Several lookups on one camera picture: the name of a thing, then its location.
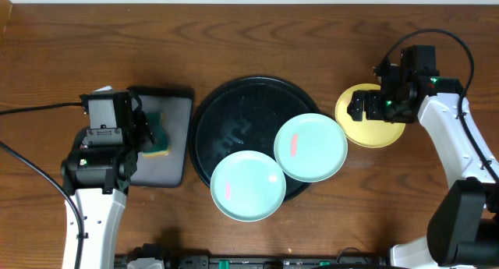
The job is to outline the green yellow sponge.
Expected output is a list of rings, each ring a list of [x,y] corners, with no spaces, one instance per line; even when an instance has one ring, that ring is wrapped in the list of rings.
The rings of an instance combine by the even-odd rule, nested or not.
[[[148,127],[154,141],[147,144],[142,153],[144,158],[155,158],[166,156],[170,151],[168,134],[163,127],[164,114],[162,112],[151,112],[146,114]]]

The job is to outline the yellow plate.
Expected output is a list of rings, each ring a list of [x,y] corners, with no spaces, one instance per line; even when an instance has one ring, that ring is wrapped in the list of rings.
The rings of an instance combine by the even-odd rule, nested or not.
[[[356,90],[379,90],[380,85],[361,83],[350,87],[339,97],[334,111],[336,122],[343,129],[346,137],[353,143],[362,147],[381,148],[394,143],[404,132],[404,123],[389,123],[377,120],[367,120],[363,117],[361,122],[352,120],[347,113],[347,107]]]

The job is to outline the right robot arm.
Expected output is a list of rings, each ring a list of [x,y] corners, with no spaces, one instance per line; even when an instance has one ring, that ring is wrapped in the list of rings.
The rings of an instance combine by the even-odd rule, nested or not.
[[[426,235],[393,246],[389,263],[404,268],[478,268],[498,265],[498,161],[469,111],[465,89],[443,77],[434,47],[401,51],[399,64],[383,58],[374,67],[378,90],[355,90],[347,107],[355,122],[418,122],[440,158],[449,190]]]

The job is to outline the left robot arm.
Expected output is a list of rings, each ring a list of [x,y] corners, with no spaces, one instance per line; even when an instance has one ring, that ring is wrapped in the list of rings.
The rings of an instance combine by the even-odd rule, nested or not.
[[[122,213],[139,153],[154,142],[140,97],[100,89],[80,97],[90,125],[62,161],[68,193],[64,268],[112,268]]]

